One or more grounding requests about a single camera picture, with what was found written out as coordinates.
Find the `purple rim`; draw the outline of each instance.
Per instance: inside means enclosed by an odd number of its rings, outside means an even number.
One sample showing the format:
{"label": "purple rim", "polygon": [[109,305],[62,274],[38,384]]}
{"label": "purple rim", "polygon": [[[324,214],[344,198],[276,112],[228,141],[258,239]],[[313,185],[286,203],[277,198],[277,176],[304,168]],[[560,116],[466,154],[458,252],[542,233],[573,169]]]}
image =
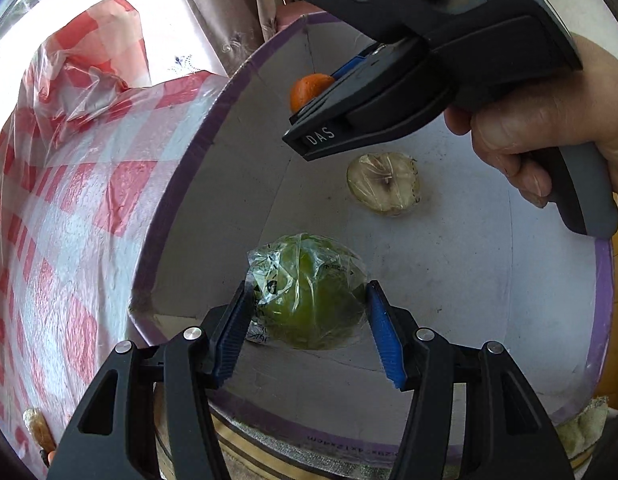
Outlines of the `purple rim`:
{"label": "purple rim", "polygon": [[[176,216],[189,184],[202,163],[215,135],[224,123],[231,105],[251,81],[252,76],[262,65],[297,32],[307,25],[339,22],[337,18],[326,13],[307,14],[289,25],[263,44],[238,72],[231,78],[218,99],[212,105],[205,121],[193,137],[182,157],[167,188],[156,208],[154,218],[149,226],[147,238],[140,254],[138,270],[134,279],[134,290],[151,290],[154,286],[158,263],[166,244],[167,234]],[[588,355],[585,365],[585,380],[573,398],[557,412],[551,414],[554,423],[560,423],[577,415],[588,403],[598,385],[611,330],[613,311],[614,278],[611,242],[596,240],[596,307]],[[130,312],[130,321],[136,327],[147,344],[157,345],[166,342],[163,333],[154,324],[150,316]],[[318,452],[340,456],[346,460],[364,461],[365,463],[390,466],[398,452],[398,446],[377,444],[336,436],[307,428],[291,422],[271,412],[263,410],[251,402],[241,399],[226,391],[213,392],[210,398],[223,410],[237,420],[258,428],[264,433],[282,438],[299,447],[310,447]],[[462,454],[461,446],[451,446],[448,461],[457,462]]]}

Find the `checkered tablecloth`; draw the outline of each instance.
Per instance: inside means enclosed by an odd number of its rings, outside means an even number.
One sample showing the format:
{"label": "checkered tablecloth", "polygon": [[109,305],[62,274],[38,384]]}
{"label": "checkered tablecloth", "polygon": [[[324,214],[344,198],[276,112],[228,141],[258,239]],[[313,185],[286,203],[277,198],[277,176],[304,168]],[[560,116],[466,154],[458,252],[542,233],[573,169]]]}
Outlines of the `checkered tablecloth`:
{"label": "checkered tablecloth", "polygon": [[0,427],[40,478],[22,423],[59,439],[129,320],[152,218],[227,79],[150,87],[140,17],[104,0],[34,55],[0,132]]}

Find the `plastic wrap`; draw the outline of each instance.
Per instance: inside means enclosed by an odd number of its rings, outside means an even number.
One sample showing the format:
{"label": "plastic wrap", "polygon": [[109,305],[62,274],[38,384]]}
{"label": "plastic wrap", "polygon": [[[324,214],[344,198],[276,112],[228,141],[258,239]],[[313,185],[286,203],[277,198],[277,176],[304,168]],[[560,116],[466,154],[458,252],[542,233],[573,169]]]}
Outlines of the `plastic wrap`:
{"label": "plastic wrap", "polygon": [[[330,238],[305,233],[249,253],[257,323],[297,349],[346,346],[365,312],[367,276],[360,258]],[[253,336],[253,325],[249,330]]]}
{"label": "plastic wrap", "polygon": [[30,432],[34,442],[38,444],[47,453],[56,449],[56,443],[51,436],[49,426],[45,420],[45,416],[38,408],[29,408],[22,414],[22,421]]}
{"label": "plastic wrap", "polygon": [[347,184],[361,203],[385,216],[400,215],[420,201],[416,162],[402,153],[369,153],[352,160]]}
{"label": "plastic wrap", "polygon": [[185,152],[209,145],[195,139],[226,83],[198,72],[140,88],[145,43],[125,0],[71,20],[22,78],[0,131],[0,428],[39,478],[23,411],[58,442],[116,342],[143,343],[140,254]]}

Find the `finger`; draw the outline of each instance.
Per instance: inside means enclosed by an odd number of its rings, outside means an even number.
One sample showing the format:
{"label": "finger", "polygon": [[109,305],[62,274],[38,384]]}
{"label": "finger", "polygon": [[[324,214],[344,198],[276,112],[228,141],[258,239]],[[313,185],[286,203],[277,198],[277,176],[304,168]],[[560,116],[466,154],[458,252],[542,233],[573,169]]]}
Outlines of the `finger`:
{"label": "finger", "polygon": [[549,202],[547,198],[543,196],[535,195],[533,193],[529,193],[528,191],[525,191],[523,189],[520,190],[520,194],[522,195],[522,198],[527,200],[527,202],[531,202],[533,205],[535,205],[539,209],[544,208]]}
{"label": "finger", "polygon": [[618,60],[578,39],[582,72],[516,89],[471,120],[491,150],[521,153],[618,136]]}
{"label": "finger", "polygon": [[451,105],[445,110],[445,123],[455,135],[464,135],[471,128],[471,114]]}
{"label": "finger", "polygon": [[507,177],[515,176],[520,170],[521,159],[519,155],[492,152],[487,149],[481,137],[471,134],[471,144],[476,155],[490,166],[496,168]]}
{"label": "finger", "polygon": [[551,193],[551,177],[535,160],[526,158],[520,171],[508,178],[509,182],[521,191],[526,191],[539,197],[547,197]]}

